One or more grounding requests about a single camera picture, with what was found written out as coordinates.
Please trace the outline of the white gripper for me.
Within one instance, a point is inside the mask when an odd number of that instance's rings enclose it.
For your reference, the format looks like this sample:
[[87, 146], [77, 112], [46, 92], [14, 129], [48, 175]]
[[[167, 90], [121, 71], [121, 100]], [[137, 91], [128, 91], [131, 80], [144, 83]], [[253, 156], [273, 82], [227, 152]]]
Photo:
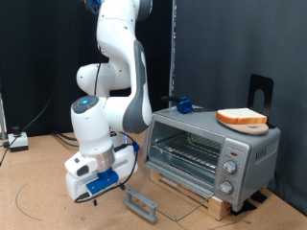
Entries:
[[79, 151], [65, 162], [66, 185], [71, 198], [82, 201], [92, 198], [118, 181], [137, 171], [132, 145], [122, 149], [106, 151], [103, 154], [85, 156]]

